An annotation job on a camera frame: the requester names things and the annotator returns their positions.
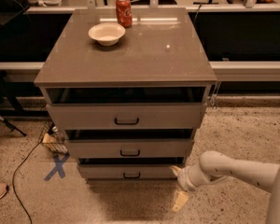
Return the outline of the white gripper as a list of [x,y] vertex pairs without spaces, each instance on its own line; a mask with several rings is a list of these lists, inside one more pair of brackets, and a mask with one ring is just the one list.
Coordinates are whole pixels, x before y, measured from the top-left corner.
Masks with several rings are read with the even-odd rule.
[[183,190],[177,190],[174,195],[174,203],[172,210],[178,212],[186,204],[189,199],[187,192],[195,191],[197,188],[189,179],[189,168],[180,168],[178,166],[172,165],[170,169],[173,171],[174,175],[177,176],[177,183],[179,187]]

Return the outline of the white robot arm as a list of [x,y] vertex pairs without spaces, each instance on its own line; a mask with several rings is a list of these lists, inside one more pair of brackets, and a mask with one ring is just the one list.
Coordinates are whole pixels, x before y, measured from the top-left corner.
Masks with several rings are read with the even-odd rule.
[[269,192],[266,224],[280,224],[280,164],[236,160],[217,151],[205,151],[194,165],[170,169],[177,177],[173,211],[178,212],[199,186],[213,185],[231,176]]

